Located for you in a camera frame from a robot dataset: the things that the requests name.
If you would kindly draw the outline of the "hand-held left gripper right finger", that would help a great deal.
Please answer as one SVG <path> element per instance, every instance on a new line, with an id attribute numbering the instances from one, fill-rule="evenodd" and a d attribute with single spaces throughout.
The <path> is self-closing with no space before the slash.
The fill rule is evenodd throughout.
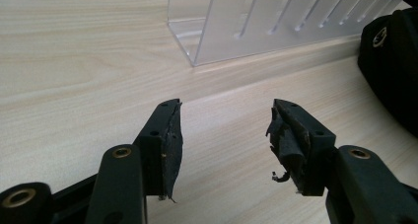
<path id="1" fill-rule="evenodd" d="M 418 224 L 418 189 L 401 183 L 374 152 L 335 146 L 336 136 L 301 106 L 276 99 L 270 149 L 303 196 L 326 196 L 331 224 Z"/>

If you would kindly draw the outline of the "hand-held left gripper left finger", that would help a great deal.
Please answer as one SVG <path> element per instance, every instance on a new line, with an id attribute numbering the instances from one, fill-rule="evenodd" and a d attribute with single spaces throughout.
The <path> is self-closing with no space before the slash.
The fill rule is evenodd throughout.
<path id="1" fill-rule="evenodd" d="M 147 224 L 147 197 L 173 197 L 182 159 L 179 99 L 157 105 L 131 144 L 101 160 L 85 224 Z"/>

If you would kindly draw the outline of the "clear acrylic slotted rack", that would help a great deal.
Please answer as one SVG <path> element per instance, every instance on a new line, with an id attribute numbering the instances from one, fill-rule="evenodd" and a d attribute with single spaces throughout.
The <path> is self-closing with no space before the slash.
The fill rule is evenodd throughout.
<path id="1" fill-rule="evenodd" d="M 193 66 L 357 36 L 403 0 L 169 0 L 168 26 Z"/>

